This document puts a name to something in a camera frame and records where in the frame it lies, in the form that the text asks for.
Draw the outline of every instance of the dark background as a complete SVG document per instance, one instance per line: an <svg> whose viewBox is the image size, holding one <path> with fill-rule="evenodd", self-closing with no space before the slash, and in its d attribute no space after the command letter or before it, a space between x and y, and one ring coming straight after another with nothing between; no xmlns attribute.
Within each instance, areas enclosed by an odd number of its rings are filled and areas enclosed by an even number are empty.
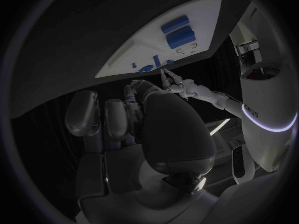
<svg viewBox="0 0 299 224"><path fill-rule="evenodd" d="M14 25L18 25L20 14L22 14L24 8L30 6L34 1L35 0L1 0L1 23L4 27L6 27L6 29L2 30L2 39L8 37L8 34L10 33ZM298 0L275 1L280 9L280 12L282 12L284 15L286 23L290 25L290 30L294 32L294 35L297 35L298 29L296 23L296 7L298 6ZM208 66L208 62L210 62L210 64L214 64L214 62L211 62L211 59L217 60L219 59L219 56L213 56L209 60L203 61L206 62L206 66ZM197 76L197 74L195 74L194 72L192 72L193 77L185 76L183 74L184 71L179 71L179 69L174 70L174 72L178 73L185 79L194 79L198 83L202 81L205 86L213 89L213 87L207 85L208 83L205 83L205 77L200 77L201 80L194 78L194 76ZM122 85L123 84L116 85L117 89L121 90L121 93L123 88ZM237 93L230 93L230 89L228 88L222 87L222 90L219 91L235 95L237 98ZM114 96L116 93L111 92L110 94L111 96ZM80 144L80 140L72 137L67 132L65 132L65 130L63 130L64 126L62 124L59 124L59 119L63 117L71 96L71 94L66 95L65 97L61 97L46 104L42 104L36 109L21 116L19 120L15 119L13 121L13 126L15 129L23 129L22 132L16 136L16 139L17 145L20 149L20 152L22 153L22 158L24 159L27 168L30 169L30 167L34 168L35 166L39 166L41 169L40 174L42 177L39 177L37 175L34 181L41 187L42 183L47 184L47 186L44 188L50 190L49 193L45 193L49 200L51 198L51 192L56 193L56 195L54 195L55 197L50 200L53 204L55 202L58 202L56 199L58 196L61 195L61 197L66 197L63 198L65 202L63 204L57 205L57 208L61 208L62 210L63 206L67 206L67 204L69 204L70 210L63 210L68 216L77 211L76 205L73 204L73 199L70 197L74 193L72 188L76 165L80 158L80 155L82 155L82 143ZM198 107L203 107L203 103L201 101L197 102ZM54 113L58 116L58 118L53 115L53 110L56 109L55 107L57 107L57 110ZM210 111L211 110L209 110L209 112L206 112L206 116L202 113L200 114L204 120L213 119L213 117L210 116ZM66 140L68 140L68 142L73 142L73 145L62 145L66 144ZM3 196L1 200L1 221L10 223L35 223L34 214L31 214L29 212L26 202L23 203L21 201L21 196L17 193L17 190L15 190L12 187L12 184L8 182L4 170L5 167L2 166L1 187ZM279 217L284 218L285 221L296 220L295 215L297 214L297 210L295 209L295 207L297 206L296 203L298 198L297 177L294 177L293 182L290 183L290 185L286 188L289 190L288 194L283 199L281 199L280 203L277 203L277 208L275 210L269 210L269 216L263 219L263 223L275 223L274 218L279 219Z"/></svg>

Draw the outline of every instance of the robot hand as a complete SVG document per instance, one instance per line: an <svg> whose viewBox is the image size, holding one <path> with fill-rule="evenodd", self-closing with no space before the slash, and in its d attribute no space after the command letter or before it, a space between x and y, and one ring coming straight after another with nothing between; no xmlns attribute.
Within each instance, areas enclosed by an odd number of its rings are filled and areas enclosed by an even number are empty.
<svg viewBox="0 0 299 224"><path fill-rule="evenodd" d="M193 97L198 100L207 101L212 103L215 107L223 110L225 109L224 102L228 100L228 96L210 91L205 86L198 86L193 80L183 80L181 76L176 75L167 69L161 69L161 79L163 88L172 93L178 93L182 98L188 100L188 97Z"/></svg>

